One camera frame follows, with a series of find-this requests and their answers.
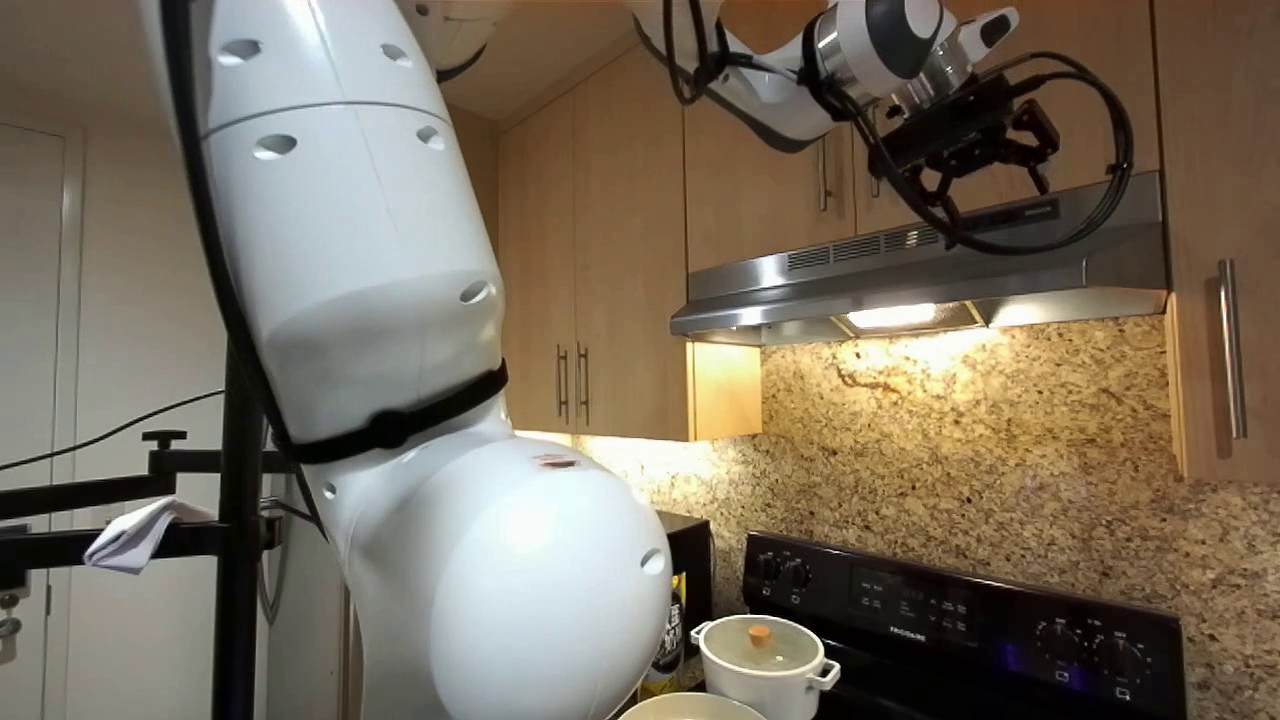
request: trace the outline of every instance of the cable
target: cable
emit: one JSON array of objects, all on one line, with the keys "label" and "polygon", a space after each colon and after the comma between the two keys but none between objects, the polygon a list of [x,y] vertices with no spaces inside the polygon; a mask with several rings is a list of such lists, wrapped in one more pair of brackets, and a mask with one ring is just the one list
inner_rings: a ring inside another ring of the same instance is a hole
[{"label": "cable", "polygon": [[184,395],[184,402],[161,405],[161,408],[153,408],[153,411],[143,411],[143,418],[131,418],[131,422],[125,422],[125,426],[115,426],[115,430],[110,430],[110,433],[101,433],[101,436],[89,436],[89,440],[79,440],[79,446],[52,450],[52,452],[39,452],[39,456],[3,461],[0,474],[28,468],[28,464],[43,464],[43,461],[56,461],[56,456],[67,456],[67,452],[106,446],[106,440],[112,440],[112,436],[122,436],[122,433],[153,422],[153,418],[166,418],[166,411],[176,411],[176,408],[188,408],[188,405],[204,405],[204,402],[214,402],[214,395],[224,395],[224,393],[215,388],[215,393],[200,393],[200,395]]},{"label": "cable", "polygon": [[1092,75],[1083,64],[1077,64],[1071,58],[1060,58],[1060,53],[1030,53],[1030,58],[1015,58],[1001,67],[993,67],[987,75],[1004,75],[1021,64],[1031,64],[1031,59],[1058,59],[1065,64],[1065,71],[1044,71],[1044,75],[1030,75],[1021,85],[1014,85],[1015,92],[1014,98],[1024,98],[1024,92],[1038,92],[1044,85],[1058,85],[1058,80],[1077,80],[1083,90],[1092,90],[1103,110],[1108,110],[1108,122],[1111,122],[1111,164],[1108,164],[1108,188],[1102,193],[1102,200],[1092,205],[1092,212],[1065,235],[1058,241],[1044,241],[1044,245],[993,245],[993,241],[980,241],[972,233],[966,233],[955,220],[945,220],[935,217],[920,193],[911,188],[909,173],[892,162],[886,135],[871,128],[870,111],[835,85],[819,85],[812,90],[819,98],[819,105],[843,122],[851,122],[851,128],[863,135],[870,152],[875,152],[892,193],[928,225],[935,230],[950,245],[962,245],[962,247],[972,247],[972,254],[987,254],[987,256],[1038,256],[1038,254],[1058,254],[1058,247],[1068,247],[1083,235],[1092,235],[1125,200],[1125,188],[1128,188],[1128,177],[1133,177],[1133,126],[1128,126],[1128,111],[1121,105],[1121,98],[1102,80]]}]

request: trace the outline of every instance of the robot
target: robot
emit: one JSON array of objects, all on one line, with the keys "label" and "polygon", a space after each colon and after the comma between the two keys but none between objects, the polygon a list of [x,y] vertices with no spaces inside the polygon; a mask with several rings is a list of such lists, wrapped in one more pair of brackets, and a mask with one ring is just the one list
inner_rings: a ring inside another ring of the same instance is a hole
[{"label": "robot", "polygon": [[[614,716],[662,649],[674,552],[616,477],[503,411],[503,286],[437,85],[486,53],[503,0],[143,10],[230,339],[351,587],[363,716]],[[478,26],[427,59],[415,35],[464,10]],[[627,10],[681,99],[716,98],[778,149],[870,105],[955,110],[1015,27],[1014,10],[962,26],[935,0],[835,0],[754,58],[722,0]],[[924,135],[890,170],[993,144]]]}]

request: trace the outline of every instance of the range hood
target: range hood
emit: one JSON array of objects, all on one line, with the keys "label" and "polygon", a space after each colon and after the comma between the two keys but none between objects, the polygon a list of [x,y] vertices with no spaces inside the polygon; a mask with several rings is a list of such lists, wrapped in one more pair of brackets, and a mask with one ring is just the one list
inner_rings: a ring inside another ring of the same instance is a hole
[{"label": "range hood", "polygon": [[[1092,212],[1103,183],[980,212],[993,245],[1044,245]],[[823,247],[757,256],[690,275],[674,334],[709,343],[819,343],[890,334],[861,311],[892,308],[939,324],[1058,324],[1163,311],[1170,247],[1159,173],[1137,173],[1092,235],[1042,256],[945,247],[911,225]]]}]

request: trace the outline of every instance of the black pole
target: black pole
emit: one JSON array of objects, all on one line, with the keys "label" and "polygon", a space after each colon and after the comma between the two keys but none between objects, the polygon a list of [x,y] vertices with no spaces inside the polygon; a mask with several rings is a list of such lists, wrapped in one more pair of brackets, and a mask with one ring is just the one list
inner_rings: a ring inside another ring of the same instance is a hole
[{"label": "black pole", "polygon": [[259,567],[263,411],[254,395],[243,356],[230,350],[214,720],[254,720],[257,676],[257,567]]}]

